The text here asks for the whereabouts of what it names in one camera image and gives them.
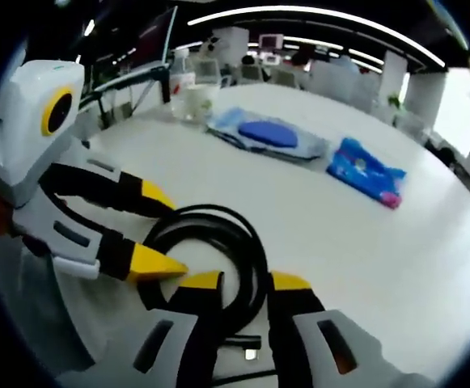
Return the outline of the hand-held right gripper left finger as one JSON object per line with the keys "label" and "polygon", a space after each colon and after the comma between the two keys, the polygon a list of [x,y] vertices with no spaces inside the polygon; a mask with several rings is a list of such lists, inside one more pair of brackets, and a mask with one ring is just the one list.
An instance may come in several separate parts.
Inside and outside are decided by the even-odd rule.
{"label": "hand-held right gripper left finger", "polygon": [[220,344],[224,272],[184,278],[169,300],[156,280],[138,285],[151,323],[133,367],[146,387],[209,387]]}

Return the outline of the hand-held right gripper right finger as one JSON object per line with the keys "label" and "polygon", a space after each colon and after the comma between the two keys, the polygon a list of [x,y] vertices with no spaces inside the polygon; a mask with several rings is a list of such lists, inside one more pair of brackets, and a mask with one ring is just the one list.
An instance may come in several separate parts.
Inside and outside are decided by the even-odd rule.
{"label": "hand-held right gripper right finger", "polygon": [[339,310],[327,310],[303,278],[272,271],[269,345],[280,387],[419,387],[383,356],[382,344]]}

